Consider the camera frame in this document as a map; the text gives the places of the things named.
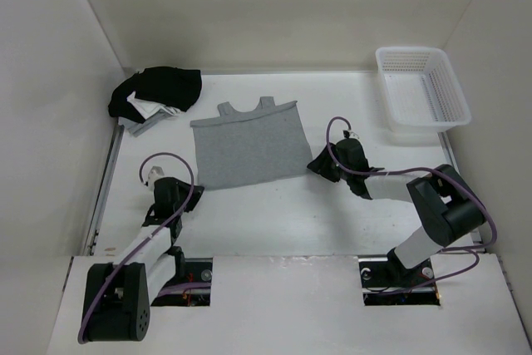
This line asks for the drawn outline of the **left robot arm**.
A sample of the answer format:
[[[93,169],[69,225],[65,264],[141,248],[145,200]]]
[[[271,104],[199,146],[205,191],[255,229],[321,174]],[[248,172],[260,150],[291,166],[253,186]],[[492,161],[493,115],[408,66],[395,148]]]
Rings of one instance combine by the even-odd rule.
[[[93,264],[87,272],[80,344],[143,340],[150,306],[161,289],[185,281],[185,256],[175,241],[182,229],[181,215],[195,208],[204,187],[162,177],[151,189],[154,204],[137,237],[117,260]]]

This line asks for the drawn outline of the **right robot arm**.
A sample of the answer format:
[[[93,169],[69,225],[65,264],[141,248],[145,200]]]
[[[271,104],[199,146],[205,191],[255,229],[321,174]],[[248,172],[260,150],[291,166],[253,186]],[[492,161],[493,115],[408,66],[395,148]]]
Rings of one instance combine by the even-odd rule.
[[[394,174],[371,167],[361,142],[345,138],[326,145],[307,169],[333,183],[345,181],[350,191],[362,199],[413,205],[421,227],[388,252],[381,273],[396,288],[406,288],[432,255],[449,249],[486,222],[481,202],[451,165]]]

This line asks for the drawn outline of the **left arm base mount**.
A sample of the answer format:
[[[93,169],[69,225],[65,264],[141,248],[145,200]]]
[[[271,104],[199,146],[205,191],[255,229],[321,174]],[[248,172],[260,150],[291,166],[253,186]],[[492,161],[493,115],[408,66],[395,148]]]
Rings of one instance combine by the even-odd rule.
[[[163,289],[178,286],[166,295],[157,297],[152,307],[209,307],[213,278],[212,259],[188,259],[176,271]]]

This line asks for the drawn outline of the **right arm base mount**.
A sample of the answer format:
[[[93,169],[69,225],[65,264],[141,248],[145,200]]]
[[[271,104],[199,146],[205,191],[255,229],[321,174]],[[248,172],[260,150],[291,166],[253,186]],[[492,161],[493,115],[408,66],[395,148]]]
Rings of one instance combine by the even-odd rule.
[[[414,269],[395,278],[387,269],[386,257],[358,259],[361,275],[362,299],[366,306],[439,306],[435,283],[414,288],[435,278],[431,261],[427,259]]]

